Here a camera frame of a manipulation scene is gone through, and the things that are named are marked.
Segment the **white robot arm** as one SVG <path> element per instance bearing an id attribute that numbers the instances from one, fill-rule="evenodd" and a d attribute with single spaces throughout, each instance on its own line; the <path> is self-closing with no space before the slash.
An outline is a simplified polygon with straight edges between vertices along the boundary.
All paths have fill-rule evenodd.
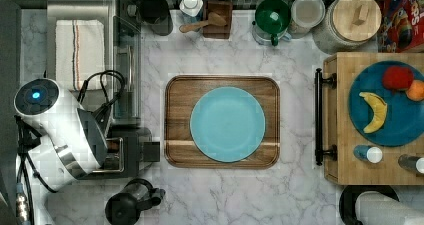
<path id="1" fill-rule="evenodd" d="M 24 123 L 41 133 L 27 164 L 50 192 L 99 169 L 107 142 L 93 115 L 71 92 L 51 79 L 23 85 L 14 106 Z"/>

